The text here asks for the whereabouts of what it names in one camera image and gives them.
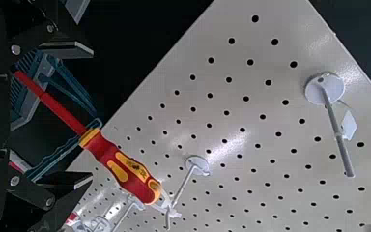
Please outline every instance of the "white peg hook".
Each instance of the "white peg hook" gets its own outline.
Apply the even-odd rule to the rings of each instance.
[[[180,185],[179,190],[177,191],[176,195],[174,196],[173,201],[168,206],[168,209],[165,213],[165,228],[170,230],[170,218],[175,218],[178,213],[174,209],[179,201],[180,196],[182,195],[183,191],[186,189],[186,184],[188,183],[191,175],[199,175],[199,176],[210,176],[210,166],[209,163],[202,157],[199,156],[190,156],[185,160],[185,167],[188,169],[188,173],[185,176],[182,184]]]
[[[123,220],[126,218],[126,216],[130,212],[131,208],[133,208],[133,206],[135,206],[139,211],[143,211],[145,209],[144,204],[137,197],[135,197],[133,195],[129,195],[128,196],[128,207],[126,208],[125,212],[120,217],[119,221],[114,226],[114,228],[111,232],[117,232],[117,229],[122,224]]]
[[[305,86],[306,98],[313,104],[324,105],[327,108],[346,175],[348,177],[355,177],[351,159],[344,143],[344,133],[338,126],[331,106],[333,103],[338,101],[344,93],[345,84],[343,80],[332,72],[321,72],[311,76]]]

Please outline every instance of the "pegboard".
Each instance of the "pegboard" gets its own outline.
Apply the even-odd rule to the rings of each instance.
[[[344,175],[328,113],[304,96],[331,71],[357,119]],[[346,107],[333,106],[338,118]],[[167,192],[199,155],[212,176],[192,176],[173,232],[362,231],[371,223],[371,81],[306,0],[215,0],[102,129],[145,163]],[[92,171],[76,207],[113,223],[126,196],[83,152],[69,170]],[[132,210],[119,231],[165,231],[164,216]]]

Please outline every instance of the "red screwdriver handle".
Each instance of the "red screwdriver handle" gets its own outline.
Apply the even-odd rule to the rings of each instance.
[[[99,129],[89,130],[82,136],[80,146],[95,155],[113,173],[120,186],[134,194],[146,205],[155,203],[161,195],[161,183],[147,168],[126,156],[113,143],[107,141]]]

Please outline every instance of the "wall hook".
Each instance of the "wall hook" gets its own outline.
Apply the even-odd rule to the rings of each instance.
[[[333,103],[338,101],[344,93],[345,84],[343,80],[333,72],[321,72],[315,74],[310,77],[305,86],[306,98],[313,104],[324,105],[326,107],[334,136],[339,147],[340,155],[342,157],[343,165],[345,167],[346,175],[348,177],[355,177],[351,159],[344,142],[344,132],[339,128],[331,106]]]

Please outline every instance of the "metal rod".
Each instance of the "metal rod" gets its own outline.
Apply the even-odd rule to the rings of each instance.
[[[168,208],[167,212],[165,213],[165,229],[166,230],[170,230],[170,210],[171,210],[171,207]]]
[[[191,166],[191,168],[189,168],[189,171],[186,174],[186,177],[183,180],[182,185],[180,186],[179,190],[177,191],[176,195],[174,196],[173,203],[171,204],[171,208],[174,208],[177,205],[177,202],[179,201],[180,196],[182,195],[183,191],[185,190],[186,184],[188,183],[189,178],[191,177],[195,168],[197,168],[197,165],[195,165],[195,164],[193,164]]]
[[[120,224],[122,223],[122,221],[126,218],[126,216],[128,215],[128,212],[131,210],[131,208],[133,208],[134,206],[134,202],[132,202],[128,208],[125,210],[125,213],[122,215],[122,217],[120,217],[119,221],[117,222],[117,224],[114,226],[113,230],[111,232],[117,232],[117,229],[119,228]]]
[[[351,158],[349,157],[348,150],[345,147],[345,142],[343,141],[343,137],[342,137],[343,134],[342,134],[342,131],[339,129],[335,114],[333,113],[333,109],[329,101],[328,94],[324,88],[321,88],[321,92],[322,92],[322,95],[324,96],[325,106],[327,107],[327,110],[328,110],[330,123],[332,124],[336,142],[339,147],[339,152],[342,157],[343,166],[345,167],[346,176],[355,177],[354,168],[352,167],[352,163],[351,163]]]

